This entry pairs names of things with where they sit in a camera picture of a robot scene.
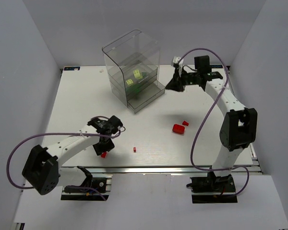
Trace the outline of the yellow lego brick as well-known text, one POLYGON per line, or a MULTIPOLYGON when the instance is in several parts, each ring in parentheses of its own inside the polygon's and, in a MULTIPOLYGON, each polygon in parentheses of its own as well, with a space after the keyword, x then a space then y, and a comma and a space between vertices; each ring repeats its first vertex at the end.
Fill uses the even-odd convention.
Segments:
POLYGON ((142 73, 138 69, 133 71, 133 75, 137 80, 140 80, 143 78, 142 73))
POLYGON ((128 86, 131 86, 131 85, 133 84, 133 80, 132 80, 132 79, 126 80, 126 84, 127 84, 128 86))

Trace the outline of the grey drawer trays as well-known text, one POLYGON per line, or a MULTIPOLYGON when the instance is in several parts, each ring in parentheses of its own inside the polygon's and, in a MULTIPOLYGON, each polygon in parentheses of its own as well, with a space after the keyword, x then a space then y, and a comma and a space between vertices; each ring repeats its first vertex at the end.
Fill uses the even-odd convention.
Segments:
POLYGON ((158 81, 156 65, 107 66, 107 73, 112 93, 134 113, 165 92, 165 86, 158 81))

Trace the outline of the red white green lego stack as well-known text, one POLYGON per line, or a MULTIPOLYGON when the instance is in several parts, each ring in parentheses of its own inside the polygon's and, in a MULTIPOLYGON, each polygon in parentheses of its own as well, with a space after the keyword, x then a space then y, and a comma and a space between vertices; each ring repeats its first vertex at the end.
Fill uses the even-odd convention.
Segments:
POLYGON ((172 128, 172 132, 182 135, 185 132, 185 126, 174 124, 172 128))

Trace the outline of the clear acrylic cover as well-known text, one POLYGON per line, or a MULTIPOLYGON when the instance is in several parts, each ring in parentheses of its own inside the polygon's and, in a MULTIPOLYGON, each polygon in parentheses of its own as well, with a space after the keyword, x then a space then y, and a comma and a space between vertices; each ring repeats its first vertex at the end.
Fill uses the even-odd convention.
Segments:
POLYGON ((158 42, 140 30, 132 30, 102 47, 105 65, 127 66, 135 64, 160 67, 158 42))

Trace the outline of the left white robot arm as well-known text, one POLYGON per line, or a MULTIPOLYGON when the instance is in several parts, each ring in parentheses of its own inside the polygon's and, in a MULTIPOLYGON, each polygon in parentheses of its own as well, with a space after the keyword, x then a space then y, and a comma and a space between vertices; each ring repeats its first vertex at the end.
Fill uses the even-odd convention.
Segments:
POLYGON ((94 117, 76 133, 64 133, 65 139, 47 147, 36 145, 29 153, 23 177, 40 195, 46 195, 57 186, 66 186, 81 191, 92 190, 92 174, 83 166, 64 168, 63 165, 76 154, 93 147, 96 155, 114 149, 123 123, 116 116, 94 117))

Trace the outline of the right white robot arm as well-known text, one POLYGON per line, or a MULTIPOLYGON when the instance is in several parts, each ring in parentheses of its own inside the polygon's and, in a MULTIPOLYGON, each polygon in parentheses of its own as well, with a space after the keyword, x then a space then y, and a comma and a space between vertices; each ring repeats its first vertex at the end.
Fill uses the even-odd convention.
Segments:
POLYGON ((175 71, 166 89, 183 92, 186 86, 198 85, 216 103, 224 120, 219 132, 222 146, 211 169, 216 177, 227 177, 239 155, 255 141, 258 114, 234 96, 218 71, 212 71, 209 56, 196 57, 194 62, 196 71, 187 73, 183 59, 174 57, 175 71))

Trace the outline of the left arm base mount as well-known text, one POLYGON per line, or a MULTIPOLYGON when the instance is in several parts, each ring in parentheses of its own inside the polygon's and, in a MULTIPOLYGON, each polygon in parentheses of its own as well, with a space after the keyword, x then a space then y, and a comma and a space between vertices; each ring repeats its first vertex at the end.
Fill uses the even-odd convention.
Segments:
POLYGON ((94 174, 83 166, 60 168, 59 174, 61 200, 107 201, 111 191, 111 176, 94 174))

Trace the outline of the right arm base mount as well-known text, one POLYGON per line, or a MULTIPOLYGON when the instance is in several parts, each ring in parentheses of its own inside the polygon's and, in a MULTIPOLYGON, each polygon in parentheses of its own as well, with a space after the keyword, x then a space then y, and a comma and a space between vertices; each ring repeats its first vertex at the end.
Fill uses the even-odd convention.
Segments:
POLYGON ((216 177, 209 172, 206 177, 191 177, 186 185, 191 189, 193 204, 237 203, 236 187, 231 174, 216 177))

